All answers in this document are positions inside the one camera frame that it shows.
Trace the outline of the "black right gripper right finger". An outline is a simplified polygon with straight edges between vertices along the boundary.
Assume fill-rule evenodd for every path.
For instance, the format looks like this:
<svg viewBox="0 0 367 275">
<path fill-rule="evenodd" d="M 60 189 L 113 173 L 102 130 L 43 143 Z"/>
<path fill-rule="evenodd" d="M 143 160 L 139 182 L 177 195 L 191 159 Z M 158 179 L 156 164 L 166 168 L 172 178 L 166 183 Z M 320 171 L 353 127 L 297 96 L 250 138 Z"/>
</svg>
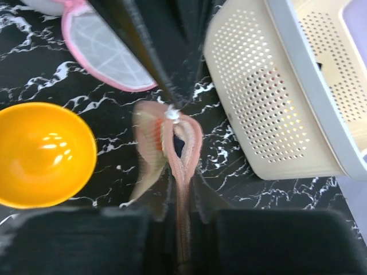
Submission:
<svg viewBox="0 0 367 275">
<path fill-rule="evenodd" d="M 325 210 L 221 210 L 213 274 L 366 274 L 344 219 Z"/>
</svg>

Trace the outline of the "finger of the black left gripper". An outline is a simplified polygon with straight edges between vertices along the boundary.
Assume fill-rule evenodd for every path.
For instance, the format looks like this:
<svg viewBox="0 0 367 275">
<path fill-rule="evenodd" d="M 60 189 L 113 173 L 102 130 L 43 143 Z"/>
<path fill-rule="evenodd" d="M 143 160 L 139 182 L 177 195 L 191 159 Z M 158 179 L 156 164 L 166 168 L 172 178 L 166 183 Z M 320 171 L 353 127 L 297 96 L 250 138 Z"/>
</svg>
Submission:
<svg viewBox="0 0 367 275">
<path fill-rule="evenodd" d="M 170 102 L 181 109 L 182 105 L 175 97 L 175 86 L 165 72 L 155 50 L 143 18 L 134 1 L 117 1 L 118 37 L 131 50 L 150 76 L 166 94 Z"/>
</svg>

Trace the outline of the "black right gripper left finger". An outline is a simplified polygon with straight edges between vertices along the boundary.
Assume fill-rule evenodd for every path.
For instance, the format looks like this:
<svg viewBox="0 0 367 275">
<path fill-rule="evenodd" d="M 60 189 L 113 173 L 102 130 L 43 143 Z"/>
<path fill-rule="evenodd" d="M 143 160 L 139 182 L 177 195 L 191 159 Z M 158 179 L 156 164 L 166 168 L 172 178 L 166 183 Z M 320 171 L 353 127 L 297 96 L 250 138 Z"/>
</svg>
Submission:
<svg viewBox="0 0 367 275">
<path fill-rule="evenodd" d="M 1 274 L 142 274 L 150 213 L 36 210 L 1 230 Z"/>
</svg>

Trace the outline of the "navy blue bra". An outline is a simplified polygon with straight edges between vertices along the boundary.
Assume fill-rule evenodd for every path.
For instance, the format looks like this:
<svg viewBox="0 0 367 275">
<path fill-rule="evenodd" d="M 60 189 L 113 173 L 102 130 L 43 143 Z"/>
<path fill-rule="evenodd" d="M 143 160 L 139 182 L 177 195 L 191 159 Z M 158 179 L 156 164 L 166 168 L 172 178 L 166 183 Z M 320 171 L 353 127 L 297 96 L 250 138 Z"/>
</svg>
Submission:
<svg viewBox="0 0 367 275">
<path fill-rule="evenodd" d="M 176 155 L 179 158 L 181 158 L 185 142 L 182 139 L 180 139 L 177 135 L 173 135 L 173 144 Z"/>
</svg>

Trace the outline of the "floral pink laundry bag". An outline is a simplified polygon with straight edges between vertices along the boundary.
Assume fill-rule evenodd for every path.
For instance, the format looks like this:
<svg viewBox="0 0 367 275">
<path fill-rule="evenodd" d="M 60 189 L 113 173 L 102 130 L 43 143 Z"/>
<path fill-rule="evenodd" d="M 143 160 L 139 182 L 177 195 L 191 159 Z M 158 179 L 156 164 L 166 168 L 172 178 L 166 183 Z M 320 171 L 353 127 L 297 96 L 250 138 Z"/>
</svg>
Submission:
<svg viewBox="0 0 367 275">
<path fill-rule="evenodd" d="M 140 171 L 130 201 L 151 214 L 147 267 L 153 274 L 220 274 L 215 217 L 231 204 L 198 170 L 199 122 L 153 101 L 137 103 L 132 122 Z"/>
</svg>

